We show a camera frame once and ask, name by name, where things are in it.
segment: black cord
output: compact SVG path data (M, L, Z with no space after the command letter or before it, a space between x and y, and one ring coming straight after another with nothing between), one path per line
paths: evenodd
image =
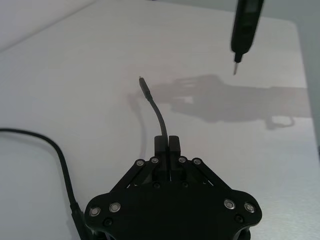
M159 121L159 124L160 124L160 128L161 128L161 134L162 136L165 137L166 141L168 142L168 134L167 134L167 128L166 128L166 124L165 124L165 121L164 121L164 118L162 117L161 115L161 112L158 108L158 106L156 105L155 101L153 100L152 98L152 95L151 95L151 92L148 88L148 85L145 81L145 79L143 77L139 77L139 83L140 83L140 87L141 87L141 90L145 96L145 98L149 101L149 103L151 104L157 118L158 118L158 121Z
M61 151L60 147L50 138L47 136L44 136L42 134L32 132L32 131L27 131L27 130L21 130L21 129L15 129L15 128L0 128L0 132L4 133L15 133L15 134L23 134L23 135L28 135L32 136L38 139L42 139L48 144L50 144L56 153L58 154L61 168L62 168L62 173L63 173L63 178L64 178L64 183L65 183L65 188L66 188L66 193L69 198L70 202L70 208L71 208L71 215L75 224L75 227L78 231L78 234L80 236L81 240L92 240L94 239L94 236L92 235L92 232L86 227L85 222L84 222L84 213L81 211L75 195L74 191L72 188L70 176L69 176L69 171L66 163L65 156L63 152Z

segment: white table surface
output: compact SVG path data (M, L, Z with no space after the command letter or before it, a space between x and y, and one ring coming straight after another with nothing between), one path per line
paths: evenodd
M262 18L233 76L234 14L147 0L98 1L0 55L0 126L45 134L64 151L84 209L160 134L144 76L181 151L253 195L253 240L315 240L320 166L297 29ZM0 136L0 233L78 240L57 156Z

